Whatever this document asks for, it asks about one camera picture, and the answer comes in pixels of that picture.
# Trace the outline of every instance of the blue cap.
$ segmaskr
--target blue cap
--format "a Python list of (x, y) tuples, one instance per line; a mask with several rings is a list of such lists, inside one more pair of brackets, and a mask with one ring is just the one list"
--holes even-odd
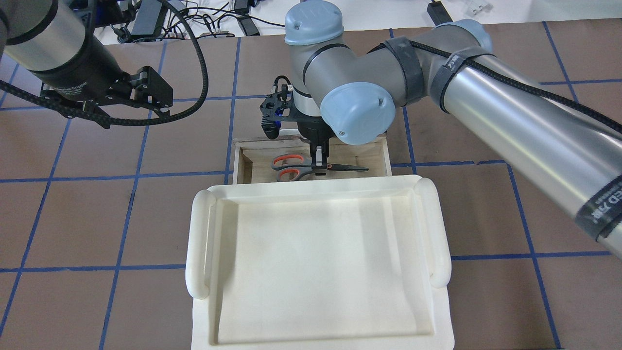
[(341, 11), (328, 1), (301, 2), (292, 7), (285, 16), (285, 42), (288, 45), (318, 44), (342, 33)]
[(365, 144), (384, 133), (395, 119), (395, 104), (387, 90), (368, 82), (334, 88), (320, 104), (322, 118), (347, 144)]
[(482, 26), (478, 21), (473, 19), (461, 19), (455, 22), (448, 22), (437, 25), (435, 28), (440, 26), (457, 26), (463, 29), (466, 29), (472, 36), (474, 36), (477, 41), (480, 43), (484, 49), (488, 52), (493, 51), (493, 40), (490, 38), (490, 34), (486, 33), (484, 30), (484, 26)]

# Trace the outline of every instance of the tray handle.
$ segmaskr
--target tray handle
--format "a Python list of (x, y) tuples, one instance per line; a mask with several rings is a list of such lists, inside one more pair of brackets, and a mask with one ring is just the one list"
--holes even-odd
[(435, 288), (445, 288), (452, 275), (452, 257), (440, 210), (439, 193), (432, 180), (426, 178), (417, 181), (414, 189), (422, 199), (425, 226), (430, 237), (430, 254), (434, 262), (430, 269), (430, 284)]
[(195, 299), (202, 300), (210, 295), (211, 268), (207, 268), (207, 245), (208, 236), (214, 234), (210, 229), (215, 226), (215, 208), (216, 196), (206, 189), (197, 193), (192, 202), (186, 257), (186, 288)]

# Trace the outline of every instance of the scissors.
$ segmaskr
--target scissors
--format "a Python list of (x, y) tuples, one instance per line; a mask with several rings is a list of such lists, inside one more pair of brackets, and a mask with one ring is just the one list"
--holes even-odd
[[(311, 158), (300, 154), (283, 154), (272, 160), (272, 169), (278, 171), (276, 180), (278, 182), (299, 181), (304, 176), (314, 174)], [(329, 171), (368, 171), (369, 168), (344, 164), (327, 164), (326, 170)]]

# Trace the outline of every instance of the white tray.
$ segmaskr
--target white tray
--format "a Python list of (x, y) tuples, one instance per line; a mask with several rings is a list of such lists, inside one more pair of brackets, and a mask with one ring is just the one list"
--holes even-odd
[(450, 274), (429, 179), (214, 186), (192, 206), (192, 348), (453, 349)]

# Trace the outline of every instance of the scissors handle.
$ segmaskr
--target scissors handle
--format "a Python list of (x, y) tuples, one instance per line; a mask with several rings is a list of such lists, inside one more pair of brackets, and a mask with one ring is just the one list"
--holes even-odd
[(285, 168), (298, 168), (302, 166), (311, 166), (311, 160), (299, 154), (282, 154), (275, 157), (270, 164), (274, 170), (283, 170)]
[(313, 169), (310, 166), (300, 168), (285, 168), (279, 170), (276, 175), (276, 181), (278, 182), (291, 182), (299, 181), (304, 176), (313, 174)]

